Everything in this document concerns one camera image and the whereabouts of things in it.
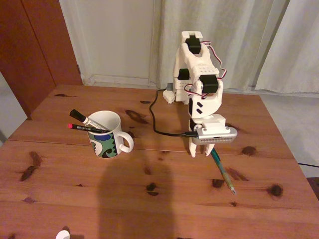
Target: mug pattern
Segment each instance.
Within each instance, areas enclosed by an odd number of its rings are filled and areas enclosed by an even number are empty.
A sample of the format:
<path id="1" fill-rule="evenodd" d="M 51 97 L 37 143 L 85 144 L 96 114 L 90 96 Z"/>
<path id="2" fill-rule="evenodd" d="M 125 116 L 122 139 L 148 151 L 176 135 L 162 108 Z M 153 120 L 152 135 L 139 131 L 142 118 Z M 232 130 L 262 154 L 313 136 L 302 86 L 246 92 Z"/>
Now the mug pattern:
<path id="1" fill-rule="evenodd" d="M 97 156 L 112 158 L 118 155 L 113 133 L 106 135 L 93 135 L 89 133 L 89 138 Z"/>

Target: black marker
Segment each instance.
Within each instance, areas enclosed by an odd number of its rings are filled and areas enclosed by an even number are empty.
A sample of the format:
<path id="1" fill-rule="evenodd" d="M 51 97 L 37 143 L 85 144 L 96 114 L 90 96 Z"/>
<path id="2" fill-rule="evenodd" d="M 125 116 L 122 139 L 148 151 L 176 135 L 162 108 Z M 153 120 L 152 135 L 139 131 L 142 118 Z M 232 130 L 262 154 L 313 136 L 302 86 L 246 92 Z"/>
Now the black marker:
<path id="1" fill-rule="evenodd" d="M 99 123 L 91 120 L 90 118 L 82 115 L 80 112 L 78 112 L 76 109 L 71 110 L 70 112 L 70 116 L 72 118 L 75 118 L 76 120 L 84 123 L 86 126 L 93 126 L 95 128 L 100 128 L 100 129 L 104 129 L 107 130 L 107 128 L 105 128 L 104 126 L 100 125 Z"/>
<path id="2" fill-rule="evenodd" d="M 81 126 L 81 125 L 72 124 L 72 123 L 68 123 L 68 128 L 88 131 L 88 132 L 92 132 L 92 133 L 108 133 L 108 132 L 110 132 L 109 130 L 93 128 L 93 127 L 86 127 L 86 126 Z"/>

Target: wooden table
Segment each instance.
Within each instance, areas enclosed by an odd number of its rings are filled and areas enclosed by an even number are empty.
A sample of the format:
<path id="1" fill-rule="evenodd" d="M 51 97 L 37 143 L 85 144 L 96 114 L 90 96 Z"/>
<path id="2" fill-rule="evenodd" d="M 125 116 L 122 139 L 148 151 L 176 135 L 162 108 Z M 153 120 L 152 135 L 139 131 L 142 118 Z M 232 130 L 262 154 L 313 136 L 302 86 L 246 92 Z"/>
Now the wooden table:
<path id="1" fill-rule="evenodd" d="M 0 238 L 319 238 L 319 203 L 259 96 L 224 94 L 219 114 L 238 130 L 216 146 L 237 196 L 211 157 L 187 139 L 158 135 L 154 90 L 58 86 L 0 148 Z M 111 110 L 135 149 L 95 156 L 86 133 L 67 129 Z M 187 131 L 187 106 L 154 106 L 158 129 Z M 22 172 L 33 171 L 21 181 Z M 147 186 L 154 183 L 152 192 Z"/>

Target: white door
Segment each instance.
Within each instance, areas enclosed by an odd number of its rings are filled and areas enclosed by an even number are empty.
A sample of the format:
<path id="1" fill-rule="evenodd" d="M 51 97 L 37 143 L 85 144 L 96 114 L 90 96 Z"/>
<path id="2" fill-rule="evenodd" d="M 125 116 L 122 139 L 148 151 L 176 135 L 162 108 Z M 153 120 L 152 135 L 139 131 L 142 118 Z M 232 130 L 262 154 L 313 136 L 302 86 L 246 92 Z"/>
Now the white door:
<path id="1" fill-rule="evenodd" d="M 84 84 L 148 84 L 153 0 L 60 4 Z"/>

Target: pen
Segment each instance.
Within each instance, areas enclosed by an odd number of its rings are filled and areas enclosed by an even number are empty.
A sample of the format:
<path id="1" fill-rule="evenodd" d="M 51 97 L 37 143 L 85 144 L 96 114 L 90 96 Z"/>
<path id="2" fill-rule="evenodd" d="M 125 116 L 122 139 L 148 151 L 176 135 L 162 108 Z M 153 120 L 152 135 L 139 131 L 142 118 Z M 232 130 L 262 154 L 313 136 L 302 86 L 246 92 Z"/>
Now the pen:
<path id="1" fill-rule="evenodd" d="M 219 168 L 228 188 L 230 189 L 230 191 L 232 191 L 233 194 L 236 195 L 235 187 L 230 180 L 229 174 L 226 172 L 223 165 L 221 164 L 220 157 L 218 156 L 218 153 L 215 150 L 215 148 L 212 150 L 211 156 L 213 156 L 213 159 L 215 160 L 215 163 L 217 164 L 217 167 Z"/>
<path id="2" fill-rule="evenodd" d="M 90 118 L 82 115 L 80 112 L 78 112 L 76 109 L 71 110 L 70 112 L 70 116 L 75 118 L 76 120 L 84 123 L 86 126 L 90 125 L 93 126 L 95 128 L 100 128 L 100 129 L 104 129 L 104 130 L 108 130 L 107 128 L 105 128 L 104 126 L 100 125 L 99 123 L 91 120 Z"/>
<path id="3" fill-rule="evenodd" d="M 89 131 L 92 133 L 108 133 L 108 132 L 110 132 L 109 130 L 104 130 L 104 129 L 100 129 L 100 128 L 93 128 L 93 127 L 86 127 L 86 126 L 81 126 L 81 125 L 72 124 L 72 123 L 68 123 L 68 128 Z"/>

